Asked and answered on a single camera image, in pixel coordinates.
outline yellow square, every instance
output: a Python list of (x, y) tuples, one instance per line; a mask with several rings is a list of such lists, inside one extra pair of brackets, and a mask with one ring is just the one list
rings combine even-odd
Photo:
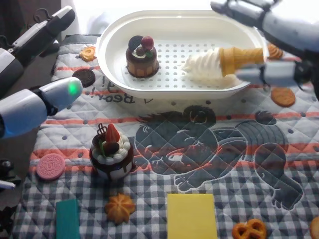
[(167, 195), (168, 239), (217, 239), (212, 194)]

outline white stick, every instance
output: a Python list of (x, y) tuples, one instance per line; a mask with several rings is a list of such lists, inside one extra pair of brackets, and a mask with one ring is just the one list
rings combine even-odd
[(15, 184), (0, 180), (0, 188), (15, 189)]

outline white plastic basket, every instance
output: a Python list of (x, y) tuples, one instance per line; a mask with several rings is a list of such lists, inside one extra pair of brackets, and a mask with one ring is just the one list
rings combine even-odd
[[(150, 35), (158, 52), (160, 70), (146, 79), (132, 77), (126, 69), (125, 52), (135, 35)], [(191, 54), (212, 47), (264, 49), (265, 39), (254, 28), (245, 27), (208, 10), (138, 11), (112, 23), (98, 39), (96, 56), (105, 76), (124, 92), (138, 98), (220, 99), (249, 83), (218, 90), (186, 78), (181, 66)]]

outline glowing green led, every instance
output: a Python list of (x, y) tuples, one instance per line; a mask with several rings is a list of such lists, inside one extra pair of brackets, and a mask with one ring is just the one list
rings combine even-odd
[(77, 89), (77, 87), (76, 87), (76, 84), (70, 83), (70, 84), (69, 84), (69, 94), (73, 96), (73, 95), (75, 95), (77, 92), (78, 92), (78, 89)]

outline green leaf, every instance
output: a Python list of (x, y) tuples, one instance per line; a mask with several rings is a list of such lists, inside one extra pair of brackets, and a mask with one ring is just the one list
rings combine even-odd
[(100, 146), (100, 150), (101, 150), (102, 155), (105, 157), (104, 149), (103, 149), (103, 144), (102, 144), (102, 141), (101, 141), (101, 140), (99, 140), (99, 146)]
[(153, 56), (153, 53), (151, 51), (146, 51), (145, 55), (149, 58), (151, 58)]

